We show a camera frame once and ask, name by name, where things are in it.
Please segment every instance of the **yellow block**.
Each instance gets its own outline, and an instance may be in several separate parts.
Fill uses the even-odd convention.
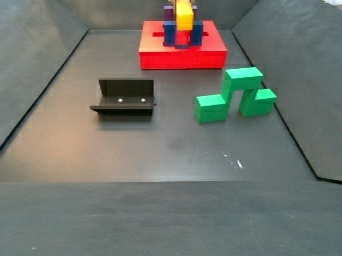
[[[190,1],[177,2],[177,29],[193,30],[194,11]]]

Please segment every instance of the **gray floor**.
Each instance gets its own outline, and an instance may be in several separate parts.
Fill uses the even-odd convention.
[[[249,61],[230,31],[228,67]],[[0,155],[0,181],[313,181],[277,112],[200,125],[194,98],[220,92],[224,70],[142,71],[139,31],[93,31]],[[156,79],[146,121],[99,118],[99,78]]]
[[[7,256],[341,256],[325,183],[0,184]]]

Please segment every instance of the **blue block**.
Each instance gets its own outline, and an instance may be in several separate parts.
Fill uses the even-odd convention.
[[[177,41],[177,23],[174,21],[165,21],[165,46],[176,45]]]
[[[176,45],[177,49],[189,49],[190,45]]]
[[[204,21],[196,21],[190,36],[190,45],[201,46],[204,38]]]

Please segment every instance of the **green cube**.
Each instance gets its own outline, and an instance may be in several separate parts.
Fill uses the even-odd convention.
[[[270,114],[274,103],[277,101],[277,95],[272,89],[261,89],[257,92],[256,100],[245,101],[242,99],[241,112],[245,117],[260,116]]]
[[[229,105],[221,94],[197,97],[196,117],[200,123],[225,121]]]

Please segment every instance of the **block tower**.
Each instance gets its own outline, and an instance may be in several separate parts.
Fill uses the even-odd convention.
[[[139,46],[142,69],[222,68],[229,50],[213,21],[198,19],[194,0],[170,0],[165,20],[146,21]]]

